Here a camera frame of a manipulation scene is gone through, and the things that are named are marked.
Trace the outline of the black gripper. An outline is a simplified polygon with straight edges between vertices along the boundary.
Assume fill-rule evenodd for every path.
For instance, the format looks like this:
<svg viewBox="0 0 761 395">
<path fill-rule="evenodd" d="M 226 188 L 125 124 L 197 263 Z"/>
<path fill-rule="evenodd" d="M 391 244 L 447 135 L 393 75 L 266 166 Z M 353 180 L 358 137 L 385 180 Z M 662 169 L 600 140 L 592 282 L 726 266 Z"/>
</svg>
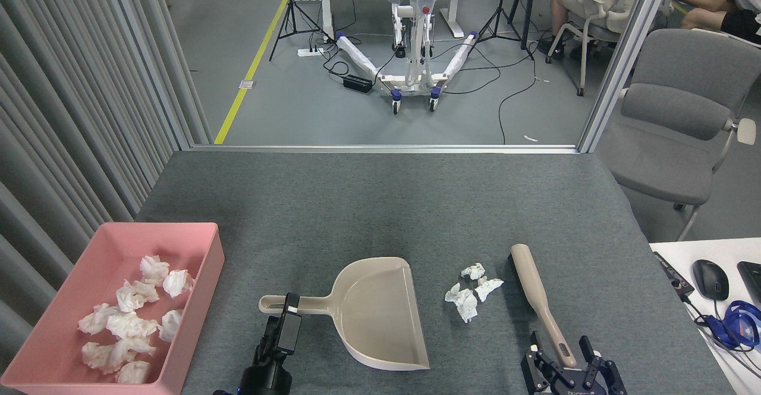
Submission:
<svg viewBox="0 0 761 395">
<path fill-rule="evenodd" d="M 580 338 L 580 348 L 587 362 L 586 371 L 559 368 L 543 353 L 536 332 L 522 360 L 522 373 L 528 393 L 553 394 L 628 394 L 613 360 L 606 360 L 593 349 L 587 336 Z M 602 374 L 607 392 L 597 380 Z"/>
<path fill-rule="evenodd" d="M 301 329 L 302 316 L 297 313 L 300 296 L 288 293 L 279 317 L 270 315 L 265 332 L 256 346 L 253 365 L 244 370 L 238 394 L 289 394 L 293 376 L 281 363 L 272 362 L 275 352 L 293 355 Z"/>
</svg>

